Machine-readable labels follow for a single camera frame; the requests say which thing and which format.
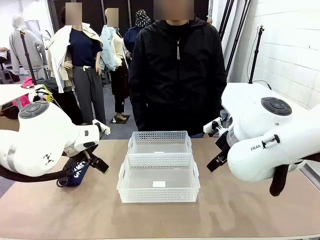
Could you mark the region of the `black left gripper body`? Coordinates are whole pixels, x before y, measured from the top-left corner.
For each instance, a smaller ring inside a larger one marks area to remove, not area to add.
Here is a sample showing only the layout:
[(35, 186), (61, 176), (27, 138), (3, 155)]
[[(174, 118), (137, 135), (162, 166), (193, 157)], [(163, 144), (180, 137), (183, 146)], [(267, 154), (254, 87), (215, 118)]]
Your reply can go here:
[(71, 147), (65, 148), (63, 151), (63, 156), (71, 158), (74, 162), (80, 163), (80, 162), (88, 162), (90, 161), (91, 166), (96, 166), (99, 162), (99, 158), (93, 154), (93, 152), (98, 147), (98, 144), (91, 146), (89, 148), (86, 148), (82, 151), (77, 151)]

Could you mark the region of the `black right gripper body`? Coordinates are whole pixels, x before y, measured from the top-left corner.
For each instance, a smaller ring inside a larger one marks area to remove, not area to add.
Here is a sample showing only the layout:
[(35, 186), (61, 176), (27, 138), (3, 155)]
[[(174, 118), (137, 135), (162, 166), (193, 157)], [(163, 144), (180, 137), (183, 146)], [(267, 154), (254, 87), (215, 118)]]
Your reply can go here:
[(228, 144), (227, 137), (220, 136), (215, 142), (215, 144), (220, 149), (220, 153), (217, 155), (217, 157), (227, 157), (228, 152), (231, 148)]

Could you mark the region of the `navy Campus pencil pouch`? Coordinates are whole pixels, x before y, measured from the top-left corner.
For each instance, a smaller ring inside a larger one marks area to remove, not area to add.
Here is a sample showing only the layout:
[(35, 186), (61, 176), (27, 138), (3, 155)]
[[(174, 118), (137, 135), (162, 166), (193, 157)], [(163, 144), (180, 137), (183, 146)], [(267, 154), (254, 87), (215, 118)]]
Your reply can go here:
[(69, 159), (63, 167), (63, 170), (71, 173), (67, 177), (59, 178), (56, 181), (56, 185), (59, 188), (73, 188), (77, 187), (81, 184), (87, 170), (89, 168), (89, 164), (86, 161), (82, 162), (74, 162)]

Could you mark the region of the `large white plastic basket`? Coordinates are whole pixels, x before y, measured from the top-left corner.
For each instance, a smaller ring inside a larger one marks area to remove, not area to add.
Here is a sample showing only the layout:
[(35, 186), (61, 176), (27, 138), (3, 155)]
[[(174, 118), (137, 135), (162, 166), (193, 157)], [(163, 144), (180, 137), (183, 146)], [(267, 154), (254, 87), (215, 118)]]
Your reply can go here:
[[(166, 187), (153, 188), (153, 181), (166, 181)], [(194, 203), (200, 188), (192, 153), (127, 154), (116, 187), (125, 204)]]

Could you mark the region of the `small white plastic basket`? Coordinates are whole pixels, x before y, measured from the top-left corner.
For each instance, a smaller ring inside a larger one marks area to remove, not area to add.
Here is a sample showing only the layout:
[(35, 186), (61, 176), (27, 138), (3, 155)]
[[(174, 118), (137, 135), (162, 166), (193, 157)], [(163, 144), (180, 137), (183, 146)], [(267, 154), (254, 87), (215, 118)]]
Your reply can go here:
[(192, 153), (187, 131), (135, 131), (128, 142), (128, 154)]

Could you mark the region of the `person in black jacket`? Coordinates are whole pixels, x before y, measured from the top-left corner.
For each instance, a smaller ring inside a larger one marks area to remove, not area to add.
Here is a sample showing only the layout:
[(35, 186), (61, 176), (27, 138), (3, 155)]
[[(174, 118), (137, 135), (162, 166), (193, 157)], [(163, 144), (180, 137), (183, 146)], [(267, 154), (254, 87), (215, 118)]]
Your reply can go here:
[(146, 26), (135, 41), (128, 85), (139, 131), (201, 135), (220, 115), (227, 85), (219, 32), (198, 17)]

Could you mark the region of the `pink cloth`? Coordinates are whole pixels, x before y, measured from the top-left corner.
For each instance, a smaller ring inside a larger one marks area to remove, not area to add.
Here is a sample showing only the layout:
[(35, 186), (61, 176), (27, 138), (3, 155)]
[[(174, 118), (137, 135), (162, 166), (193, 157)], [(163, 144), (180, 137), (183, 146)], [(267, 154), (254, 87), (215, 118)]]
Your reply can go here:
[[(20, 87), (23, 89), (33, 89), (34, 88), (33, 79), (31, 77), (27, 77), (24, 80), (24, 82), (20, 85)], [(19, 100), (20, 100), (22, 107), (25, 107), (31, 103), (29, 101), (29, 94), (28, 93), (19, 97)]]

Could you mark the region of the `white table with metal legs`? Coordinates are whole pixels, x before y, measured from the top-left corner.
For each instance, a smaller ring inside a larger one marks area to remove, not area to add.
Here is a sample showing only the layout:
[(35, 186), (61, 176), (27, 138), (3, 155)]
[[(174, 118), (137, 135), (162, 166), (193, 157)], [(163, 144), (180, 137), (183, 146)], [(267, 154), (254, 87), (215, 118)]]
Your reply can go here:
[(0, 84), (0, 106), (9, 102), (16, 101), (19, 110), (23, 108), (20, 97), (38, 90), (42, 84), (35, 85), (33, 88), (22, 88), (20, 84)]

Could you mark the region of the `black tripod stand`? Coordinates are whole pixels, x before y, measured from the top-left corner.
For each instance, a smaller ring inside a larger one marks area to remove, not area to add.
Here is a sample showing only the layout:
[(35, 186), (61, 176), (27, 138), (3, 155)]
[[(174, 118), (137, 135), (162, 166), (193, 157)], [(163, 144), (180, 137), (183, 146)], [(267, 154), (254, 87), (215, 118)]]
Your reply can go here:
[(248, 83), (249, 84), (253, 83), (254, 72), (255, 72), (255, 68), (256, 68), (256, 62), (257, 62), (257, 58), (258, 58), (258, 54), (259, 54), (259, 47), (260, 47), (261, 37), (262, 37), (262, 34), (263, 34), (264, 30), (265, 30), (264, 26), (260, 25), (259, 28), (258, 28), (258, 32), (257, 32), (257, 40), (256, 40), (256, 46), (255, 46), (255, 50), (254, 50), (252, 67), (251, 67), (250, 76), (249, 76), (249, 79), (248, 79)]

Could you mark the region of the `mannequin with navy shirt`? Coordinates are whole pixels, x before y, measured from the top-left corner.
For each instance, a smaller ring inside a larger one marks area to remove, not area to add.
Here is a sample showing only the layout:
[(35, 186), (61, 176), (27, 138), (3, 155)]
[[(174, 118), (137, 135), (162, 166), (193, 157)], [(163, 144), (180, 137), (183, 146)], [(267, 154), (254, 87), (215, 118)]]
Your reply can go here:
[(60, 94), (75, 90), (82, 118), (106, 123), (100, 58), (103, 43), (82, 21), (82, 3), (67, 2), (62, 9), (64, 26), (48, 45), (47, 65)]

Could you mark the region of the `mannequin with light blue jacket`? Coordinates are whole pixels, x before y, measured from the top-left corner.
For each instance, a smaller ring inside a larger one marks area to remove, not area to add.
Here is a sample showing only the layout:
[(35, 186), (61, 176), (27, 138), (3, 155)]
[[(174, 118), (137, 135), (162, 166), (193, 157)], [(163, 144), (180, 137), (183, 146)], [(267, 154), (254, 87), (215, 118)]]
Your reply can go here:
[(119, 33), (119, 9), (107, 8), (104, 11), (106, 24), (102, 27), (100, 39), (102, 41), (101, 64), (111, 82), (111, 92), (114, 96), (113, 122), (124, 124), (125, 99), (129, 97), (128, 64), (126, 60), (124, 41)]

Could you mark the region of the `black light stand pole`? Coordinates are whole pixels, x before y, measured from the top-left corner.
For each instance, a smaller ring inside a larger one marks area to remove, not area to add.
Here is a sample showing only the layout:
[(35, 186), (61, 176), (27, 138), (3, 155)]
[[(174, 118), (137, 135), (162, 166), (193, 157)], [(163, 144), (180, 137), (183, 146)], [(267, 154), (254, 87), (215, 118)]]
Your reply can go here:
[(19, 34), (20, 34), (20, 38), (22, 40), (25, 57), (26, 57), (27, 64), (28, 64), (28, 67), (29, 67), (29, 71), (30, 71), (31, 78), (32, 78), (32, 83), (34, 85), (36, 85), (37, 81), (36, 81), (36, 78), (35, 78), (35, 75), (34, 75), (34, 71), (33, 71), (33, 68), (32, 68), (32, 63), (31, 63), (29, 52), (28, 52), (27, 45), (26, 45), (26, 42), (25, 42), (25, 33), (22, 30), (19, 30)]

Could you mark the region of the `black leaning poles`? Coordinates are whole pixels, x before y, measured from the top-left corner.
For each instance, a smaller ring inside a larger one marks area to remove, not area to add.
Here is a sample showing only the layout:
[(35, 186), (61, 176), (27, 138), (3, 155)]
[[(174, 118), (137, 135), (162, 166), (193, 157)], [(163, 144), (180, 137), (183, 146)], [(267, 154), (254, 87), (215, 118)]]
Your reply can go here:
[(227, 77), (231, 75), (234, 57), (251, 2), (252, 0), (226, 0), (219, 32)]

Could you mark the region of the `mannequin with patterned hood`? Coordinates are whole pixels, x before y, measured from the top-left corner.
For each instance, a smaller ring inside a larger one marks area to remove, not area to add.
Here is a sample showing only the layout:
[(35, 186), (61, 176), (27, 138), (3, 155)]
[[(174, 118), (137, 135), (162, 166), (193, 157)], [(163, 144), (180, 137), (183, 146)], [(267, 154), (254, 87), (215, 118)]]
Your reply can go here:
[(151, 18), (144, 9), (140, 9), (135, 13), (135, 25), (127, 30), (123, 37), (124, 52), (129, 57), (134, 50), (138, 33), (151, 23)]

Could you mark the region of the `yellow-green frame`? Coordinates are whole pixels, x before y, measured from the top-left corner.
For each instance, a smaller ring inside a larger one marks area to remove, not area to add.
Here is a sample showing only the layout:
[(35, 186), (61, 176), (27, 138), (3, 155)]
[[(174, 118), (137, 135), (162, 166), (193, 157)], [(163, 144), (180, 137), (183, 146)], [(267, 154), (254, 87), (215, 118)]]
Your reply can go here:
[(48, 90), (48, 88), (42, 84), (42, 89), (45, 90), (46, 94), (45, 94), (45, 97), (44, 99), (47, 101), (47, 102), (51, 102), (51, 103), (54, 103), (55, 105), (57, 105), (60, 109), (62, 109), (62, 107), (59, 105), (59, 103), (56, 101), (56, 99), (54, 98), (53, 94)]

